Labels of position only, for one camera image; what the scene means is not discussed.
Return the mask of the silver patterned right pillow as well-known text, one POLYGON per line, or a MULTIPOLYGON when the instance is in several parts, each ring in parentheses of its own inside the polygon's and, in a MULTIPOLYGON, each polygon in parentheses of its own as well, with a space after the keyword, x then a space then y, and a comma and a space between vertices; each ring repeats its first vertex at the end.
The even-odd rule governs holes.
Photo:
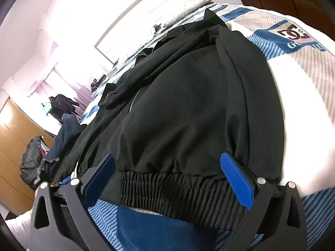
POLYGON ((169 11, 165 11, 166 15, 162 20, 162 26, 168 28, 176 22, 184 18, 186 15, 193 13, 201 7, 208 5, 212 0, 183 0, 172 3, 169 11))

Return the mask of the light wooden wardrobe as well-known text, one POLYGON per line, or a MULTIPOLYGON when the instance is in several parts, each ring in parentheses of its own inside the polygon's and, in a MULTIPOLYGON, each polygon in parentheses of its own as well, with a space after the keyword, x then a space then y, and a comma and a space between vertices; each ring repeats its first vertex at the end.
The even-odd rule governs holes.
POLYGON ((33 191, 20 177, 19 166, 27 145, 40 135, 50 147, 53 138, 45 131, 54 134, 59 126, 51 119, 38 125, 10 98, 1 109, 1 203, 16 215, 29 210, 34 200, 33 191))

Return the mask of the black zip-up jacket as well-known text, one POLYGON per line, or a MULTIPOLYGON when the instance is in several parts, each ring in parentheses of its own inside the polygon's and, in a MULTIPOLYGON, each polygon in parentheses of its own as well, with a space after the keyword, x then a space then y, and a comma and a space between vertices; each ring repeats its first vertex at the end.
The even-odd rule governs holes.
POLYGON ((261 50, 212 11, 171 30, 105 92, 55 181, 110 154, 116 170, 102 200, 226 231, 247 210, 222 153, 279 182, 284 125, 273 76, 261 50))

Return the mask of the pink window curtain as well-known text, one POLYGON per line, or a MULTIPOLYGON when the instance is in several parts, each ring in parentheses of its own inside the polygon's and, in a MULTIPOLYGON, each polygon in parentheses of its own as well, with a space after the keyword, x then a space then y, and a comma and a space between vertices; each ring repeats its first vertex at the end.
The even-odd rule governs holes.
POLYGON ((76 112, 82 116, 85 109, 91 103, 91 92, 85 86, 79 85, 69 77, 63 77, 53 68, 47 77, 30 93, 30 99, 39 104, 49 102, 49 97, 62 94, 77 102, 76 112))

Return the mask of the black backpack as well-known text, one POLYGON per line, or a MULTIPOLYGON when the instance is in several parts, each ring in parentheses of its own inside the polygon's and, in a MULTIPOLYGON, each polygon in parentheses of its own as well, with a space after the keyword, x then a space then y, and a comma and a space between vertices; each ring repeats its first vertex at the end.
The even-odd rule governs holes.
POLYGON ((36 189, 40 183, 50 179, 45 159, 45 147, 43 137, 38 135, 30 140, 22 156, 19 166, 20 178, 31 189, 36 189))

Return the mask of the dark clothes on rack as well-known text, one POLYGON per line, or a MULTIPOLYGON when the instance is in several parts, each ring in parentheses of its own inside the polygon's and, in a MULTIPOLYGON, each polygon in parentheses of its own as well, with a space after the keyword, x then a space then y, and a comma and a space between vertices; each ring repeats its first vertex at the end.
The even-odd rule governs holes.
POLYGON ((78 117, 80 116, 76 112, 76 107, 79 107, 80 104, 76 101, 73 101, 71 98, 68 98, 62 94, 58 94, 56 97, 50 96, 49 100, 52 107, 50 114, 61 124, 63 123, 63 114, 70 114, 78 117))

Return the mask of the blue checkered bed blanket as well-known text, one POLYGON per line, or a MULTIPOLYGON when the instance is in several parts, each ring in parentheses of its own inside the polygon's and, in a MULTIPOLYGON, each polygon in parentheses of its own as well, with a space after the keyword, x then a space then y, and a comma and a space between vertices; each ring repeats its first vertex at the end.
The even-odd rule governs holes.
POLYGON ((334 55, 287 19, 207 7, 46 159, 1 250, 334 250, 334 55))

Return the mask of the navy striped garment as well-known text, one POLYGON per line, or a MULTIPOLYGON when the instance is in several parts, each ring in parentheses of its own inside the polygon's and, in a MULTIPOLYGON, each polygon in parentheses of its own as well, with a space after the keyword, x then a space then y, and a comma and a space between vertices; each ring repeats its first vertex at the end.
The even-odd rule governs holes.
POLYGON ((75 115, 64 113, 62 115, 62 121, 62 127, 58 135, 54 137, 54 144, 45 157, 45 159, 50 162, 49 178, 52 180, 66 153, 71 150, 76 139, 84 130, 75 115))

